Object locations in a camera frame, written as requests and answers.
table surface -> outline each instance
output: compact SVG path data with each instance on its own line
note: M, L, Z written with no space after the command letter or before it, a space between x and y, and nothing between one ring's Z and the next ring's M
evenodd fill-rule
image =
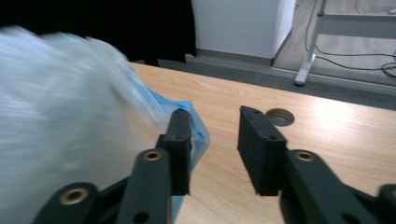
M381 185L396 183L396 111L131 65L164 97L191 100L211 134L176 224L284 223L279 197L255 194L236 148L241 105L289 110L295 121L277 127L288 149L319 154L345 184L375 196Z

plastic bag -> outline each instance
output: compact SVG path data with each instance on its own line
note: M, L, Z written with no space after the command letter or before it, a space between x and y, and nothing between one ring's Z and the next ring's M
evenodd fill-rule
M131 174L172 112L191 113L191 169L209 133L192 102L148 88L109 44L70 34L0 31L0 223L31 223L70 183L100 189ZM173 217L182 197L173 198Z

